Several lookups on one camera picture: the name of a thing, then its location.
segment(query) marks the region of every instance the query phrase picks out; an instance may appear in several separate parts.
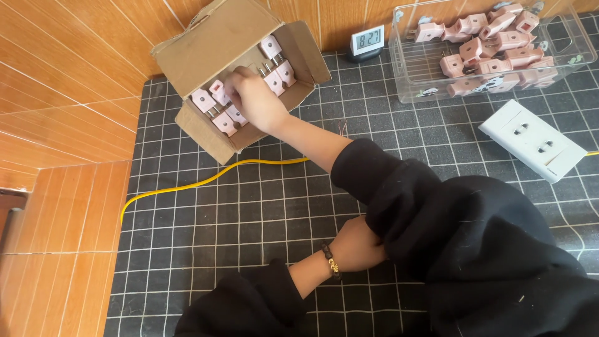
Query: person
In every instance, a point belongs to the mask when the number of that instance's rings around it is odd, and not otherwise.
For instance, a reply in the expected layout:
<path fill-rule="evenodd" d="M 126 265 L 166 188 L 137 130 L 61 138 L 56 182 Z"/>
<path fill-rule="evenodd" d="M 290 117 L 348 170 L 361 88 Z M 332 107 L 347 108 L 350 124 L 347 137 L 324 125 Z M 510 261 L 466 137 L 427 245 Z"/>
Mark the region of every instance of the person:
<path fill-rule="evenodd" d="M 425 283 L 431 336 L 597 336 L 599 282 L 555 246 L 541 213 L 520 191 L 484 176 L 444 182 L 371 140 L 349 140 L 287 113 L 265 82 L 238 67 L 226 93 L 254 126 L 331 174 L 368 206 L 329 251 L 339 270 L 389 258 Z M 293 335 L 302 299 L 332 276 L 323 251 L 221 279 L 193 301 L 176 337 Z"/>

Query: digital clock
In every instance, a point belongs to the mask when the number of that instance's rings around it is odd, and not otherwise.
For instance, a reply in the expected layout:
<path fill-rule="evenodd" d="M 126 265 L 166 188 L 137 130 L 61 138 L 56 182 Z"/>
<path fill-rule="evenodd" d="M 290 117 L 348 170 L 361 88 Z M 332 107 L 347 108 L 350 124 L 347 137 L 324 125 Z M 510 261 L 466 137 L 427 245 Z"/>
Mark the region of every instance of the digital clock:
<path fill-rule="evenodd" d="M 346 59 L 349 62 L 360 63 L 375 58 L 385 45 L 385 26 L 381 25 L 355 33 L 349 43 Z"/>

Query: beaded bracelet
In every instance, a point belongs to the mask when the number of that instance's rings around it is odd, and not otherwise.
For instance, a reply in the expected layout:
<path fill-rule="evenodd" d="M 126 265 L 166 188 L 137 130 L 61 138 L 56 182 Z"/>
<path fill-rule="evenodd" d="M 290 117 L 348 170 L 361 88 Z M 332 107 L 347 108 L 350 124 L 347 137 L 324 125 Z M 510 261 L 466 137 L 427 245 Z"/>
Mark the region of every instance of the beaded bracelet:
<path fill-rule="evenodd" d="M 333 253 L 331 253 L 331 249 L 326 241 L 320 241 L 320 247 L 322 248 L 322 252 L 325 253 L 325 258 L 329 260 L 329 264 L 331 265 L 331 269 L 333 270 L 333 278 L 337 281 L 341 281 L 341 272 L 339 271 L 339 266 L 335 263 L 335 259 L 333 258 Z"/>

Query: hand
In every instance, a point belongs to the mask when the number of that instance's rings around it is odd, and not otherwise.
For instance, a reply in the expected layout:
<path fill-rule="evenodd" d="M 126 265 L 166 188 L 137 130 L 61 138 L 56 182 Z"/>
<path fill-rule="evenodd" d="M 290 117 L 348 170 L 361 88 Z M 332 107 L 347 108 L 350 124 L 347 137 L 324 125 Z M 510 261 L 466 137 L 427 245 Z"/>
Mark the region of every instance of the hand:
<path fill-rule="evenodd" d="M 239 66 L 229 74 L 225 92 L 237 110 L 262 132 L 270 134 L 289 116 L 262 77 L 246 67 Z"/>
<path fill-rule="evenodd" d="M 329 248 L 341 272 L 359 272 L 387 258 L 380 238 L 366 225 L 363 215 L 348 220 Z"/>

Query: orange tile wall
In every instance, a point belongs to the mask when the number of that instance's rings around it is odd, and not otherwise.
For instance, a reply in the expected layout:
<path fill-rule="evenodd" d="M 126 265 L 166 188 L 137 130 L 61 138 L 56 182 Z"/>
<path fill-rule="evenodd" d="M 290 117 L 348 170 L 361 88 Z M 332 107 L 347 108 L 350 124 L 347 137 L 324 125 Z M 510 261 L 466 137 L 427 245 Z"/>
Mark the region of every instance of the orange tile wall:
<path fill-rule="evenodd" d="M 0 255 L 0 336 L 102 336 L 130 161 L 40 170 Z"/>
<path fill-rule="evenodd" d="M 377 25 L 386 24 L 388 35 L 393 8 L 415 2 L 261 1 L 287 22 L 305 20 L 327 51 Z M 454 1 L 464 3 L 456 16 L 498 2 Z M 547 13 L 558 1 L 546 0 Z M 31 191 L 41 168 L 131 159 L 142 85 L 161 73 L 149 51 L 208 3 L 0 0 L 0 188 Z M 573 4 L 599 10 L 596 1 Z"/>

